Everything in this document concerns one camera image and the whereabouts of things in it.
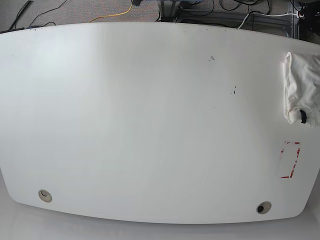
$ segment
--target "white cloth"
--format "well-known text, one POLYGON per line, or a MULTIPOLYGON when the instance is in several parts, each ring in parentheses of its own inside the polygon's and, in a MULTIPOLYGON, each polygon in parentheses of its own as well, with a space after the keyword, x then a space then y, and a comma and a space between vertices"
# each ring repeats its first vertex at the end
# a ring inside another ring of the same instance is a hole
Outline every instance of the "white cloth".
POLYGON ((319 123, 320 111, 320 55, 288 52, 283 63, 284 117, 290 124, 302 120, 312 128, 319 123))

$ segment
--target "white tabletop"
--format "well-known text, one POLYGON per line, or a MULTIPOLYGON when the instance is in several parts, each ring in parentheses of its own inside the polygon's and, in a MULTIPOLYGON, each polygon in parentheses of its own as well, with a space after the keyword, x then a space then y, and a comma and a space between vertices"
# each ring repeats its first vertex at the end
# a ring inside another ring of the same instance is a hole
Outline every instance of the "white tabletop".
POLYGON ((179 224, 304 209, 320 130, 283 117, 282 62, 288 51, 319 54, 318 45, 131 22, 10 32, 0 46, 0 167, 18 203, 179 224), (293 176, 281 178, 298 148, 293 176), (258 214, 266 201, 272 208, 258 214))

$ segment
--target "dark spot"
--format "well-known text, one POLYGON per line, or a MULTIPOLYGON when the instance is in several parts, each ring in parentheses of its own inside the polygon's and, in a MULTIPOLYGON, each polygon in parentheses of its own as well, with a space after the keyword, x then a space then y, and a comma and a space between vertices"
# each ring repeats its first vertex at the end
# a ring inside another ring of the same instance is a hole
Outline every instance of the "dark spot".
POLYGON ((264 208, 263 206, 259 206, 258 209, 257 209, 257 211, 258 211, 258 213, 262 213, 262 211, 263 211, 264 209, 265 209, 265 208, 264 208))
POLYGON ((48 196, 48 194, 46 194, 45 192, 40 191, 40 193, 41 193, 41 195, 44 196, 44 197, 48 196))

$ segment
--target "gray carpet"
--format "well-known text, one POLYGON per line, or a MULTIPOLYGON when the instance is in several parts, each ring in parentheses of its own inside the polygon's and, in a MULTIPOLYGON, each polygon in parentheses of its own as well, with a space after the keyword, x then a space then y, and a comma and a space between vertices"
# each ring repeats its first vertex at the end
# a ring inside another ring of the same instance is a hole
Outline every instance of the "gray carpet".
MULTIPOLYGON (((18 11, 27 0, 0 0, 0 31, 7 30, 14 21, 18 11)), ((40 13, 58 7, 64 0, 35 0, 17 23, 17 28, 28 27, 33 19, 40 13)), ((215 10, 223 11, 219 0, 214 0, 215 10)), ((270 0, 271 13, 283 14, 288 11, 288 0, 270 0)), ((225 8, 231 9, 237 4, 233 0, 222 0, 225 8)), ((91 19, 101 16, 121 13, 130 7, 130 0, 68 0, 61 8, 41 15, 33 25, 42 26, 48 22, 57 25, 87 23, 91 19)), ((204 0, 201 4, 192 6, 194 9, 210 11, 212 0, 204 0)), ((267 0, 251 6, 250 10, 268 11, 267 0)), ((240 6, 235 12, 247 13, 248 7, 240 6)), ((158 5, 156 1, 144 0, 140 7, 121 16, 99 19, 97 22, 131 21, 154 22, 158 18, 158 5)))

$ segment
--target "metal frame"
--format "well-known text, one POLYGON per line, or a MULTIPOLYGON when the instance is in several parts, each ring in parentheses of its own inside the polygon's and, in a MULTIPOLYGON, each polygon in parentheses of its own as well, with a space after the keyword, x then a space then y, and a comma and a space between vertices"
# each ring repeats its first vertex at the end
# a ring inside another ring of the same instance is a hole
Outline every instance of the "metal frame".
MULTIPOLYGON (((228 11, 214 11, 206 16, 194 16, 194 15, 205 15, 208 11, 196 10, 196 9, 185 9, 183 12, 176 16, 178 6, 180 1, 170 1, 170 0, 158 0, 158 7, 161 15, 162 22, 177 22, 180 23, 183 20, 197 20, 201 22, 211 23, 211 24, 240 24, 247 13, 239 12, 228 12, 228 11)), ((295 13, 295 9, 292 4, 288 1, 288 13, 295 13)), ((292 16, 283 17, 270 17, 263 15, 255 15, 254 22, 257 25, 279 27, 281 28, 287 37, 293 39, 299 39, 299 19, 292 16)), ((252 17, 249 17, 247 23, 252 23, 252 17)))

